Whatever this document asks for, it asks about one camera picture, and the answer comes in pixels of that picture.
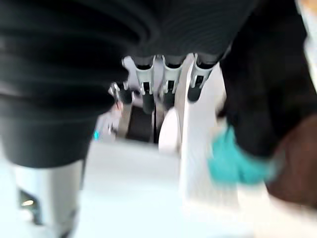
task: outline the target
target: teal glove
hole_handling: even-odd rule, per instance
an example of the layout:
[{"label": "teal glove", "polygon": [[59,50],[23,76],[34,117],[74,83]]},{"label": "teal glove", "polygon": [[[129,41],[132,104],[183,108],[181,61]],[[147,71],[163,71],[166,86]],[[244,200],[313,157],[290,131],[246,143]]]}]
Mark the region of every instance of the teal glove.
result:
[{"label": "teal glove", "polygon": [[244,152],[235,142],[234,130],[229,127],[212,144],[209,170],[215,182],[225,184],[257,184],[275,178],[280,166]]}]

